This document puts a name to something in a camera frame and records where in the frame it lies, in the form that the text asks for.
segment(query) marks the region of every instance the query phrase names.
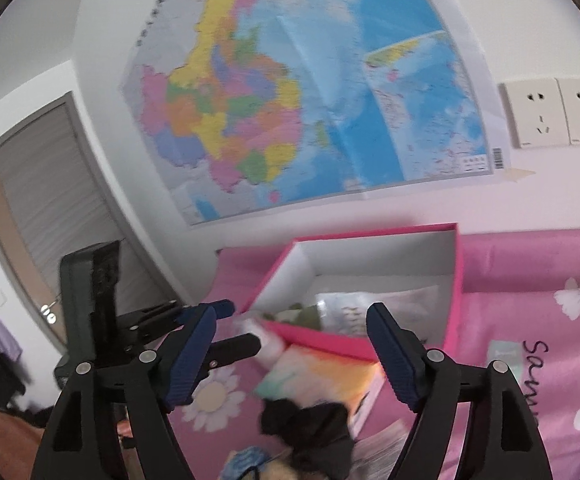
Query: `map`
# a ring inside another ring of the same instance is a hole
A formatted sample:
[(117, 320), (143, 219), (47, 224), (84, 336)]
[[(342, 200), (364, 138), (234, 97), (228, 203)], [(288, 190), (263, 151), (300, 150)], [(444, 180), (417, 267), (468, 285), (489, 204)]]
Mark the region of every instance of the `map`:
[(188, 224), (492, 173), (428, 0), (157, 0), (122, 93)]

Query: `blue gripper pad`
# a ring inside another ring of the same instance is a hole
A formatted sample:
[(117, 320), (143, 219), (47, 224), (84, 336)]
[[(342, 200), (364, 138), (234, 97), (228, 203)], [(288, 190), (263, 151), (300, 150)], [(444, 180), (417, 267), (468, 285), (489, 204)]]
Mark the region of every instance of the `blue gripper pad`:
[(177, 322), (185, 325), (189, 319), (194, 316), (195, 312), (206, 306), (212, 307), (217, 319), (224, 319), (234, 314), (234, 303), (230, 300), (213, 301), (212, 303), (199, 303), (197, 306), (184, 308), (182, 313), (177, 317)]
[(216, 330), (214, 308), (195, 310), (183, 329), (171, 332), (159, 347), (159, 373), (167, 384), (162, 398), (170, 409), (190, 398)]
[(397, 399), (418, 413), (430, 391), (422, 360), (426, 349), (417, 336), (399, 327), (383, 303), (370, 307), (366, 328)]

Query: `metal screw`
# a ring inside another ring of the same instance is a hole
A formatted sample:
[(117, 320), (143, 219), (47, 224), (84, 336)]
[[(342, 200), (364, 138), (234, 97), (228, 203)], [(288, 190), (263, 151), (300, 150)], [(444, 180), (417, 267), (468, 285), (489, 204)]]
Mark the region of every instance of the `metal screw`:
[(75, 370), (75, 371), (76, 371), (76, 372), (77, 372), (79, 375), (85, 375), (85, 374), (87, 374), (87, 373), (88, 373), (90, 370), (92, 370), (92, 365), (91, 365), (90, 363), (88, 363), (88, 362), (83, 362), (83, 363), (81, 363), (81, 364), (77, 365), (77, 368), (76, 368), (76, 370)]
[(426, 355), (428, 356), (428, 359), (430, 359), (433, 363), (440, 363), (446, 358), (446, 356), (441, 350), (428, 350), (428, 353)]
[(500, 374), (504, 374), (508, 371), (508, 365), (503, 361), (494, 361), (492, 367)]
[(154, 350), (144, 350), (139, 354), (139, 361), (142, 363), (151, 363), (157, 358), (157, 352)]

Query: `door frame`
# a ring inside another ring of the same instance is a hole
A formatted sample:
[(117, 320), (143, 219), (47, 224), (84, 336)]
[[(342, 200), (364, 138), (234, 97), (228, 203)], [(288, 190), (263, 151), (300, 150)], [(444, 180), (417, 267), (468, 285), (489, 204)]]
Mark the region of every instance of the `door frame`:
[[(148, 251), (142, 245), (141, 241), (128, 223), (128, 220), (126, 219), (126, 216), (124, 215), (118, 202), (116, 201), (115, 195), (112, 193), (112, 190), (110, 189), (110, 186), (108, 185), (108, 182), (106, 181), (105, 176), (103, 175), (103, 172), (97, 163), (96, 156), (92, 151), (90, 143), (88, 142), (88, 138), (83, 128), (83, 124), (81, 123), (72, 92), (68, 92), (58, 99), (55, 99), (51, 103), (48, 103), (46, 106), (30, 114), (28, 117), (13, 126), (2, 136), (0, 136), (0, 146), (6, 143), (11, 137), (18, 134), (25, 127), (41, 118), (43, 115), (61, 106), (64, 106), (65, 110), (67, 111), (68, 120), (70, 121), (72, 129), (75, 133), (78, 149), (83, 156), (85, 165), (90, 172), (90, 175), (93, 177), (94, 182), (103, 197), (103, 202), (108, 208), (113, 221), (118, 225), (122, 235), (125, 237), (126, 241), (128, 241), (132, 247), (132, 250), (136, 253), (141, 263), (145, 266), (147, 272), (154, 279), (156, 285), (164, 292), (166, 297), (173, 299), (178, 298), (178, 295), (170, 286), (170, 283), (161, 274), (156, 264), (148, 254)], [(0, 265), (6, 273), (6, 276), (15, 292), (17, 293), (19, 299), (21, 300), (21, 303), (29, 311), (35, 323), (41, 328), (45, 336), (51, 341), (55, 348), (57, 348), (60, 353), (64, 353), (67, 350), (66, 345), (59, 339), (56, 333), (52, 330), (51, 326), (46, 322), (41, 311), (37, 306), (35, 306), (35, 302), (32, 300), (32, 298), (30, 298), (30, 295), (22, 286), (20, 278), (12, 268), (12, 264), (10, 263), (10, 260), (1, 245), (1, 240)]]

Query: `open box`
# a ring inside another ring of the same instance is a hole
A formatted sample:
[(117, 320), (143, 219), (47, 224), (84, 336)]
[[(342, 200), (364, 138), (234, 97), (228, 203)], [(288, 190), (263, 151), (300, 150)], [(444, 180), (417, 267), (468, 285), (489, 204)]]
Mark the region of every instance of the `open box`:
[[(463, 279), (456, 224), (296, 238), (267, 273), (246, 308), (280, 312), (310, 305), (320, 292), (399, 292), (436, 285), (426, 345), (452, 353)], [(269, 321), (289, 343), (376, 361), (368, 338), (348, 337)]]

